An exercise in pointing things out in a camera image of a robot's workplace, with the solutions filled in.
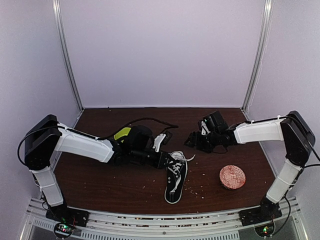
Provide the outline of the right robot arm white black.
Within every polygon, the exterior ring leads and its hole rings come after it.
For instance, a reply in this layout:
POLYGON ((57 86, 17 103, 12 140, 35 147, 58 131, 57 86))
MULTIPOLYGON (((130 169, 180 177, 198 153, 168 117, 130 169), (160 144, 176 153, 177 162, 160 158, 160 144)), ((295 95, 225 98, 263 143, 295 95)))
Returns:
POLYGON ((256 210, 258 219, 266 221, 276 212, 275 205, 293 186, 310 155, 315 153, 316 137, 297 110, 286 115, 245 120, 232 125, 227 124, 219 111, 215 111, 198 121, 198 130, 189 134, 184 145, 212 153, 218 146, 228 148, 249 143, 283 147, 282 168, 261 200, 263 205, 256 210))

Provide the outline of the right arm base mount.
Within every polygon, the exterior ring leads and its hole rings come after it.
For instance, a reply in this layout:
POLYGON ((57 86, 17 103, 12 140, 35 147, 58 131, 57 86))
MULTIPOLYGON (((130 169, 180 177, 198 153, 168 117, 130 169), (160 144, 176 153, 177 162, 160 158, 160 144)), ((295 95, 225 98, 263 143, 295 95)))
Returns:
POLYGON ((255 233, 262 238, 271 237, 275 233, 276 225, 274 220, 282 217, 282 215, 282 211, 279 208, 272 213, 265 213, 260 206, 239 212, 242 226, 254 227, 255 233))

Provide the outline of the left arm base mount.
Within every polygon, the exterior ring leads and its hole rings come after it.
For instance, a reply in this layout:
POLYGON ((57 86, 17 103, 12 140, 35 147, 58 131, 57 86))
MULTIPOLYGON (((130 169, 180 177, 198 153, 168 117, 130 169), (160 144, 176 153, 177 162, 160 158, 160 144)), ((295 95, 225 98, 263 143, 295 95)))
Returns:
POLYGON ((53 227, 53 233, 60 239, 70 237, 76 227, 86 227, 90 213, 85 210, 68 209, 69 214, 66 217, 56 217, 50 210, 46 211, 45 217, 56 221, 53 227))

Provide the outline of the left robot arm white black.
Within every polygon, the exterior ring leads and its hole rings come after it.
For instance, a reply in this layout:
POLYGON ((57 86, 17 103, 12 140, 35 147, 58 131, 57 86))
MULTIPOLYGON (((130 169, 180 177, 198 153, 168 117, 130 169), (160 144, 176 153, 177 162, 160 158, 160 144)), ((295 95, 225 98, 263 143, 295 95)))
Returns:
POLYGON ((101 163, 118 163, 130 156, 162 169, 173 160, 168 152, 161 151, 166 137, 164 133, 153 137, 152 131, 143 125, 125 126, 112 136, 98 137, 70 128, 60 123, 55 115, 49 114, 20 142, 24 146, 24 158, 20 162, 34 175, 53 215, 61 222, 67 222, 72 218, 72 211, 66 207, 51 168, 50 160, 54 152, 79 155, 101 163))

